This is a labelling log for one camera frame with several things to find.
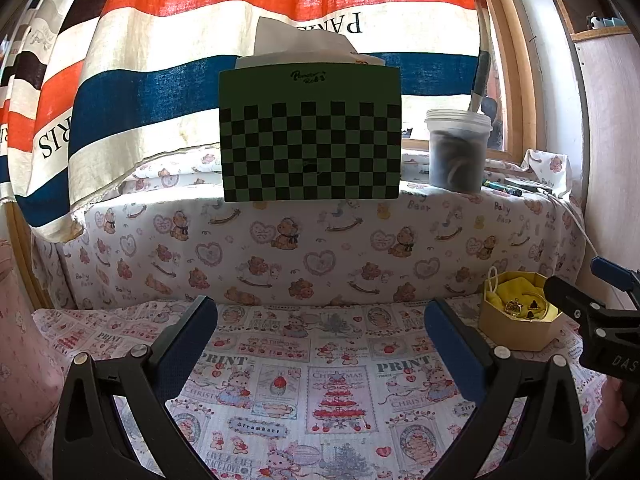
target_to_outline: clear plastic bucket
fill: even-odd
[[[458,193],[482,187],[491,119],[475,112],[435,109],[427,112],[429,182]]]

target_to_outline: bed sheet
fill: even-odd
[[[476,294],[449,304],[476,327],[480,300]],[[474,408],[424,332],[425,304],[219,304],[218,328],[168,411],[219,478],[421,480]],[[33,317],[66,368],[81,350],[101,359],[150,344],[188,305],[152,301],[118,310],[39,310]],[[591,452],[604,377],[578,364],[576,329],[567,318],[542,352],[515,354],[567,358]],[[127,403],[116,404],[140,462],[158,471]],[[523,399],[514,402],[482,472],[498,465],[523,407]],[[54,423],[52,417],[22,444],[47,479]]]
[[[198,294],[245,306],[421,301],[475,293],[491,266],[574,282],[584,257],[571,216],[533,193],[467,195],[402,181],[388,201],[227,203],[222,195],[218,184],[124,194],[92,206],[82,236],[58,252],[38,242],[60,282],[49,287],[57,307]]]

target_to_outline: cable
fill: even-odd
[[[598,251],[596,251],[596,248],[594,247],[593,243],[591,243],[590,238],[587,236],[587,233],[584,230],[584,227],[582,227],[582,223],[576,218],[574,212],[564,202],[564,200],[559,199],[557,196],[552,195],[551,193],[549,193],[548,191],[542,189],[541,187],[538,188],[538,192],[542,193],[543,195],[548,197],[548,199],[551,200],[551,202],[553,204],[562,206],[562,208],[564,208],[565,211],[567,211],[569,213],[569,215],[571,215],[571,218],[574,219],[575,224],[578,226],[578,229],[580,229],[580,232],[582,233],[582,235],[584,236],[584,239],[589,244],[589,247],[593,251],[593,254],[595,254],[596,256],[599,256]],[[613,290],[613,295],[616,297],[616,300],[618,300],[618,303],[620,304],[620,307],[622,308],[622,310],[626,310],[624,304],[622,303],[622,300],[620,300],[620,297],[618,296],[618,290],[613,285],[611,285],[610,283],[609,283],[609,286]]]

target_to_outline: cardboard box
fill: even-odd
[[[534,286],[543,288],[546,278],[536,272],[503,272],[498,284],[522,276]],[[495,308],[486,300],[489,280],[484,280],[478,326],[497,345],[511,350],[539,352],[557,337],[562,327],[562,312],[553,319],[518,319]]]
[[[252,66],[219,90],[226,202],[398,197],[399,68]]]

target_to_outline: checkerboard pattern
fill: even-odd
[[[220,149],[226,202],[398,198],[401,107],[318,101],[221,108]]]

